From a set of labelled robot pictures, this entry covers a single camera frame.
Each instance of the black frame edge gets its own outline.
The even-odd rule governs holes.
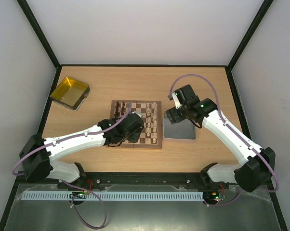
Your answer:
[[[223,67],[226,65],[172,65],[172,64],[62,64],[62,66],[109,66],[109,67]]]
[[[29,7],[29,4],[26,0],[17,0],[19,3],[21,9],[23,10],[23,13],[25,14],[27,20],[29,21],[30,25],[32,26],[33,30],[35,31],[38,39],[40,40],[42,46],[44,47],[45,51],[47,52],[51,62],[55,66],[55,68],[58,68],[60,66],[49,42],[47,41],[41,27],[38,24],[38,21],[36,20],[33,12],[31,11],[31,8]]]
[[[52,86],[51,86],[51,89],[50,89],[50,93],[48,95],[47,102],[46,102],[44,110],[43,110],[43,114],[42,114],[42,117],[41,117],[41,121],[40,121],[40,124],[39,124],[39,127],[38,127],[37,134],[42,135],[42,133],[43,133],[44,126],[45,126],[45,124],[47,122],[47,117],[49,115],[49,111],[50,111],[51,104],[52,104],[52,99],[50,98],[50,94],[55,90],[55,88],[57,86],[57,82],[58,82],[58,79],[59,79],[61,71],[62,71],[62,66],[60,65],[56,69],[55,76],[54,76],[54,79],[53,79],[53,83],[52,83]]]
[[[245,117],[245,113],[243,111],[243,107],[241,105],[241,101],[240,101],[237,87],[236,87],[236,84],[232,75],[232,71],[228,67],[226,67],[225,72],[226,72],[227,80],[228,80],[228,83],[230,85],[230,89],[233,95],[233,100],[234,100],[235,107],[237,110],[242,133],[245,134],[245,136],[247,136],[249,139],[251,139],[251,134],[248,128],[248,123]]]
[[[254,32],[256,31],[257,27],[261,23],[262,19],[264,18],[266,12],[268,11],[269,7],[271,6],[274,0],[264,0],[261,7],[259,8],[256,16],[254,17],[252,23],[250,24],[246,34],[244,35],[242,41],[240,42],[237,50],[235,51],[230,63],[228,64],[228,68],[232,70],[237,63],[238,59],[240,58],[241,54],[245,50],[247,44],[249,43],[251,37],[253,36]]]
[[[272,203],[274,204],[274,209],[275,209],[276,216],[277,216],[278,223],[280,225],[281,230],[282,231],[288,231],[288,228],[286,226],[286,223],[285,223],[285,220],[284,220],[284,217],[283,217],[283,213],[282,213],[282,210],[281,210],[281,207],[280,207],[280,204],[279,204],[279,200],[277,198],[277,194],[275,192],[271,192],[271,193],[269,193],[269,195],[270,195],[270,199],[271,199]]]

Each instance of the red wire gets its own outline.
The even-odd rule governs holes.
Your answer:
[[[226,192],[225,192],[224,187],[222,186],[222,184],[219,184],[219,186],[221,187],[221,191],[223,191],[223,194],[226,196]]]
[[[85,182],[89,183],[89,190],[92,190],[93,182],[91,180],[86,180]]]

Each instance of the white wall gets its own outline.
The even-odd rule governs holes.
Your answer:
[[[11,168],[37,132],[55,68],[17,1],[0,0],[0,219]]]
[[[61,64],[227,65],[263,0],[27,0]]]
[[[275,0],[233,70],[253,139],[276,152],[290,230],[290,0]]]

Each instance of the chessboard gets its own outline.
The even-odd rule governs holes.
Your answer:
[[[137,143],[123,142],[119,148],[162,148],[162,113],[161,101],[113,100],[110,119],[121,118],[132,103],[131,111],[142,114],[144,129]]]

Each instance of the white cable channel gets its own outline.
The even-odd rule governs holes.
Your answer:
[[[26,191],[23,201],[66,201],[72,198],[72,191]],[[94,192],[103,201],[203,201],[201,192]],[[98,201],[92,194],[82,195],[76,201]]]

